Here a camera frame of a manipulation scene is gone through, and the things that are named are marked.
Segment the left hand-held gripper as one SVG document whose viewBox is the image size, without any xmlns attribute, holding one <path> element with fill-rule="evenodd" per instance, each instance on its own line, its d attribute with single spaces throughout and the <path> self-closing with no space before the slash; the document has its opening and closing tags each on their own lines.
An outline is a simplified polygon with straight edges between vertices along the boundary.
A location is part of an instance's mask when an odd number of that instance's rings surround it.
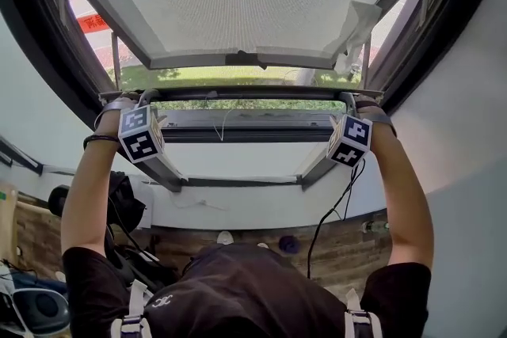
<svg viewBox="0 0 507 338">
<path fill-rule="evenodd" d="M 152 99 L 160 98 L 157 89 L 145 89 L 134 108 L 120 113 L 118 136 L 129 161 L 138 164 L 144 161 L 160 161 L 164 158 L 165 143 L 155 110 L 149 105 Z"/>
</svg>

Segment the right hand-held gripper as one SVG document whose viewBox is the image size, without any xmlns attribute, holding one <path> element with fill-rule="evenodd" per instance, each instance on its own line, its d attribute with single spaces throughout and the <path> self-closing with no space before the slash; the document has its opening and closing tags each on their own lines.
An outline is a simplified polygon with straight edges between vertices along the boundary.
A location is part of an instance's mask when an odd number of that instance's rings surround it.
<svg viewBox="0 0 507 338">
<path fill-rule="evenodd" d="M 333 133 L 330 136 L 326 158 L 349 168 L 355 168 L 370 150 L 372 121 L 359 119 L 353 93 L 340 92 L 338 100 L 345 104 L 347 114 L 338 119 L 330 116 Z"/>
</svg>

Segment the person's right hand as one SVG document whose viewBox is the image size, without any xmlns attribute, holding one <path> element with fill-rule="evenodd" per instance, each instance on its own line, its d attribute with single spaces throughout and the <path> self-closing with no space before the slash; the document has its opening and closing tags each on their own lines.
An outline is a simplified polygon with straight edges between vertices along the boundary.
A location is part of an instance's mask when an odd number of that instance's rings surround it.
<svg viewBox="0 0 507 338">
<path fill-rule="evenodd" d="M 367 119 L 373 123 L 382 123 L 391 128 L 392 133 L 395 137 L 398 137 L 395 126 L 391 121 L 391 118 L 380 105 L 372 97 L 363 94 L 354 94 L 353 100 L 356 106 L 357 116 L 361 119 Z"/>
</svg>

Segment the person's left hand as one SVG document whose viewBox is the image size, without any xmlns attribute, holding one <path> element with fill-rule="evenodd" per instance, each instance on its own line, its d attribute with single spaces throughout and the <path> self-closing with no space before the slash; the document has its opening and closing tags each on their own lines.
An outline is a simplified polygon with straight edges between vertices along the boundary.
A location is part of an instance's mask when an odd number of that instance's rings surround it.
<svg viewBox="0 0 507 338">
<path fill-rule="evenodd" d="M 94 133 L 116 137 L 120 126 L 121 111 L 134 108 L 138 101 L 138 93 L 122 93 L 117 99 L 108 103 L 95 120 Z"/>
</svg>

